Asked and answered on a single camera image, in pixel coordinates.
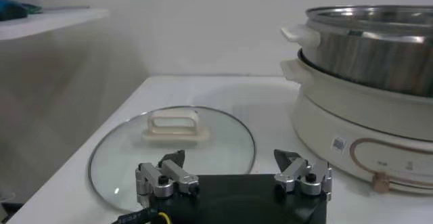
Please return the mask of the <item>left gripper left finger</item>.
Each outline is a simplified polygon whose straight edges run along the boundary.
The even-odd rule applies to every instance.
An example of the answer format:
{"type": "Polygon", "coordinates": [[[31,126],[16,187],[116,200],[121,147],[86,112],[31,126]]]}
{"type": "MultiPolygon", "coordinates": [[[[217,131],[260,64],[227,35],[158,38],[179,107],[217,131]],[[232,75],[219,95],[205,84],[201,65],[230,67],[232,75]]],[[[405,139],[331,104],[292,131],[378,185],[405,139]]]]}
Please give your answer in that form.
{"type": "Polygon", "coordinates": [[[183,169],[185,150],[166,154],[154,166],[150,162],[140,163],[135,169],[137,203],[143,208],[150,206],[151,197],[168,199],[178,191],[180,194],[197,196],[200,182],[197,175],[183,169]]]}

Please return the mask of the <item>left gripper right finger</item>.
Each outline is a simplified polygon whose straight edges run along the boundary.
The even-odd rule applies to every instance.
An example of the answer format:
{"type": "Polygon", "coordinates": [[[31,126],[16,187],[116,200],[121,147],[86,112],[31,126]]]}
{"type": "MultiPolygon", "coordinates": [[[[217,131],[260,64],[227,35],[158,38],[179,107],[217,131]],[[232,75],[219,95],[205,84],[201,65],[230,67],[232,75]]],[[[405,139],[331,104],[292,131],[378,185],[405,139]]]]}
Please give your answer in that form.
{"type": "Polygon", "coordinates": [[[280,172],[274,180],[285,193],[292,193],[296,187],[307,196],[325,194],[330,200],[332,194],[332,168],[327,161],[318,159],[311,164],[296,152],[274,150],[275,161],[280,172]]]}

